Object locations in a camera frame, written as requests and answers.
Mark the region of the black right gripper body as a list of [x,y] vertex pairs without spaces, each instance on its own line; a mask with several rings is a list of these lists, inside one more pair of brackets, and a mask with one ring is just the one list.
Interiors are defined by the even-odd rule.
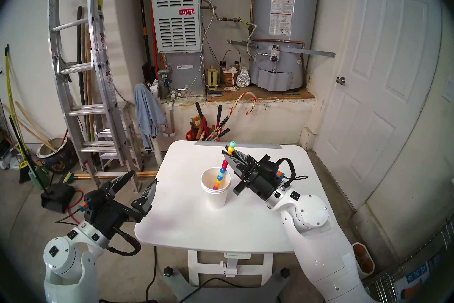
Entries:
[[233,189],[233,193],[239,195],[244,189],[250,189],[259,198],[267,201],[282,182],[283,174],[279,173],[279,166],[283,160],[272,162],[269,155],[265,155],[260,161],[256,160],[258,163],[256,168],[249,173],[249,184],[240,180]]

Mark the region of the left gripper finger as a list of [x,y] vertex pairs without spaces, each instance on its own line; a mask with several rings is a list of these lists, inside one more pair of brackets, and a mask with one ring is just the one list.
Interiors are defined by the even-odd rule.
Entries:
[[152,208],[152,202],[156,194],[158,180],[154,179],[147,187],[145,187],[142,194],[131,203],[134,211],[145,217]]
[[115,179],[107,180],[102,184],[100,190],[106,193],[110,198],[115,198],[116,194],[128,183],[128,181],[136,175],[134,170],[116,177]]

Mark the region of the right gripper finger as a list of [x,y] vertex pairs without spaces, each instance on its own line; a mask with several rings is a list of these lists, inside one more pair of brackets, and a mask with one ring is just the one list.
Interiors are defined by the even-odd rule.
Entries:
[[258,164],[250,155],[246,155],[237,150],[234,150],[232,155],[226,150],[222,150],[222,154],[228,166],[233,169],[236,175],[246,175],[252,172]]
[[235,175],[237,175],[243,183],[249,184],[249,173],[251,170],[251,161],[250,155],[224,155],[225,160],[228,165],[234,170]]

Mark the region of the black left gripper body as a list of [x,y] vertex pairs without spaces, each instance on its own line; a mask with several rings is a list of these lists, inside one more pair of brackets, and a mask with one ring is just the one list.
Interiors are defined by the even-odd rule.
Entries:
[[88,192],[84,196],[87,204],[84,220],[97,229],[105,238],[112,239],[115,230],[129,221],[140,223],[143,217],[132,208],[110,198],[101,190]]

